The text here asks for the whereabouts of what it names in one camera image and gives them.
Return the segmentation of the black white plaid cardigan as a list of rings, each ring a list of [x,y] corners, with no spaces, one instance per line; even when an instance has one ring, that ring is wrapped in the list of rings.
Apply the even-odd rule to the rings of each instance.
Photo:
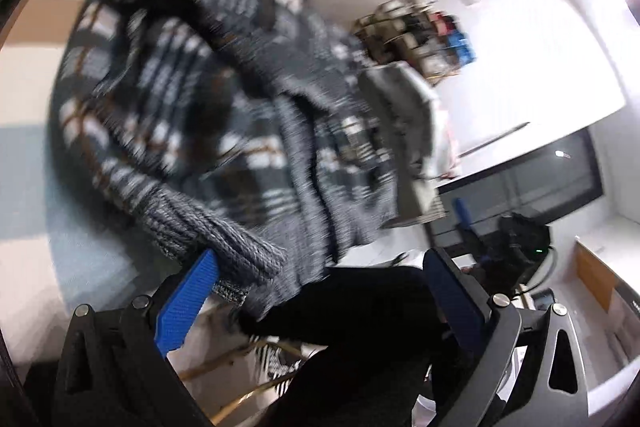
[[[53,105],[96,191],[261,319],[396,216],[374,66],[308,0],[86,0]]]

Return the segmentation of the checkered blue brown bedsheet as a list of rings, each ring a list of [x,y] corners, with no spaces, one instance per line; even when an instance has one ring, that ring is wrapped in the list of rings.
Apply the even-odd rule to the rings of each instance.
[[[25,0],[1,47],[1,332],[17,364],[60,355],[79,303],[121,306],[155,284],[148,248],[94,193],[52,116],[84,0]]]

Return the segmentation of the grey folded garment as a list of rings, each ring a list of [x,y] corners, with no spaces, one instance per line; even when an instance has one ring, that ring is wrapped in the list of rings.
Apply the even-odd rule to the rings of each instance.
[[[396,216],[386,227],[426,225],[444,217],[437,184],[460,176],[461,158],[435,88],[405,62],[363,70],[358,88],[393,155]]]

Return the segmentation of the wooden shoe rack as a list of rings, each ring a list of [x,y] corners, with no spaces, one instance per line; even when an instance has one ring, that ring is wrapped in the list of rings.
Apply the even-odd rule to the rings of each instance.
[[[432,86],[459,74],[476,55],[457,17],[438,0],[390,0],[358,18],[352,33],[378,64],[404,61]]]

